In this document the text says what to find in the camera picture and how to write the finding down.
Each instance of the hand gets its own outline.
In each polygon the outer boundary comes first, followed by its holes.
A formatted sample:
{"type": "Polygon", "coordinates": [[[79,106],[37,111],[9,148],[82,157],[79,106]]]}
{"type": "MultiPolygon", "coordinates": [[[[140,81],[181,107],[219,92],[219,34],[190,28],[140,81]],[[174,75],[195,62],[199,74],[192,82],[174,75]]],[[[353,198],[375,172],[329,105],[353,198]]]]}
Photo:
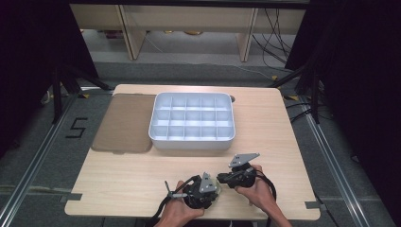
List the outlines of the hand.
{"type": "MultiPolygon", "coordinates": [[[[252,167],[256,170],[256,174],[263,174],[262,166],[252,165],[252,167]]],[[[278,207],[270,187],[262,179],[256,178],[252,187],[236,186],[235,191],[248,198],[250,205],[255,205],[265,212],[277,226],[291,226],[278,207]]]]}
{"type": "MultiPolygon", "coordinates": [[[[183,181],[178,181],[177,187],[181,186],[183,181]]],[[[162,217],[155,226],[159,227],[182,227],[191,219],[201,217],[204,214],[204,208],[192,209],[186,205],[183,198],[171,199],[165,206],[162,217]]]]}

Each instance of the black cable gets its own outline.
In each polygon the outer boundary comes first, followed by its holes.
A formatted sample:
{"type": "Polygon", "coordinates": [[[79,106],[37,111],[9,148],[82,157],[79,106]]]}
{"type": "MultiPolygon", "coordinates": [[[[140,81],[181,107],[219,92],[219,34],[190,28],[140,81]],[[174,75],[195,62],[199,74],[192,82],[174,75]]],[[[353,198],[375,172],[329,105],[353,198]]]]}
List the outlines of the black cable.
{"type": "Polygon", "coordinates": [[[279,14],[280,14],[280,9],[276,9],[278,37],[280,38],[281,44],[284,44],[289,50],[291,50],[291,47],[289,47],[289,45],[287,45],[286,42],[284,42],[283,38],[281,38],[280,21],[278,20],[279,14]]]}
{"type": "Polygon", "coordinates": [[[260,47],[264,52],[270,54],[272,57],[274,57],[274,58],[277,59],[278,61],[280,61],[280,62],[282,62],[282,63],[286,63],[285,60],[281,59],[281,58],[278,57],[276,54],[274,54],[273,52],[269,51],[269,50],[266,48],[266,45],[267,45],[267,44],[262,45],[262,44],[256,39],[256,37],[254,37],[254,35],[252,35],[252,36],[253,36],[253,39],[256,41],[256,43],[259,45],[259,47],[260,47]]]}
{"type": "Polygon", "coordinates": [[[308,102],[301,102],[301,103],[297,103],[297,104],[293,104],[293,105],[286,106],[286,109],[291,108],[291,107],[294,107],[294,106],[301,106],[301,105],[310,105],[310,103],[308,103],[308,102]]]}
{"type": "Polygon", "coordinates": [[[336,222],[336,220],[334,219],[334,216],[331,214],[330,210],[328,209],[327,205],[324,204],[324,202],[321,200],[321,198],[318,196],[318,194],[316,194],[315,191],[313,191],[313,194],[315,194],[315,197],[316,197],[316,199],[318,200],[318,202],[319,202],[321,205],[324,205],[324,206],[326,207],[327,215],[331,218],[331,220],[333,220],[333,223],[336,225],[336,227],[340,227],[339,224],[338,224],[338,223],[336,222]]]}
{"type": "Polygon", "coordinates": [[[280,11],[279,11],[278,9],[276,9],[276,21],[275,21],[275,24],[274,24],[274,25],[273,25],[273,23],[271,22],[271,19],[270,19],[270,17],[269,17],[268,11],[267,11],[266,9],[265,9],[265,13],[266,13],[266,17],[267,17],[268,20],[269,20],[269,24],[270,24],[270,26],[271,26],[271,35],[274,34],[274,36],[276,37],[277,41],[278,41],[279,44],[281,45],[281,48],[279,48],[279,49],[283,51],[284,56],[286,57],[286,59],[288,59],[287,51],[286,51],[286,49],[285,49],[284,46],[283,46],[283,44],[285,44],[285,43],[284,43],[283,39],[281,38],[281,32],[280,32],[280,22],[279,22],[279,20],[278,20],[280,11]]]}
{"type": "Polygon", "coordinates": [[[283,59],[281,59],[280,57],[278,57],[277,55],[275,55],[274,53],[272,53],[271,51],[266,49],[266,44],[265,44],[265,46],[263,46],[259,41],[257,41],[257,39],[256,39],[256,37],[254,37],[254,35],[253,35],[253,39],[257,42],[257,44],[259,45],[259,47],[263,51],[262,52],[262,60],[263,60],[263,63],[265,63],[266,66],[268,66],[270,69],[274,69],[274,70],[281,71],[281,72],[286,72],[286,73],[291,73],[292,72],[290,70],[279,69],[279,68],[275,68],[275,67],[272,67],[272,66],[268,65],[266,63],[266,61],[265,61],[265,52],[269,53],[272,57],[274,57],[275,59],[277,59],[278,61],[280,61],[282,63],[286,63],[286,61],[284,61],[283,59]]]}
{"type": "Polygon", "coordinates": [[[299,113],[296,116],[291,117],[291,124],[294,123],[294,121],[298,120],[299,118],[301,118],[304,114],[310,114],[312,112],[312,109],[307,109],[306,111],[299,113]]]}

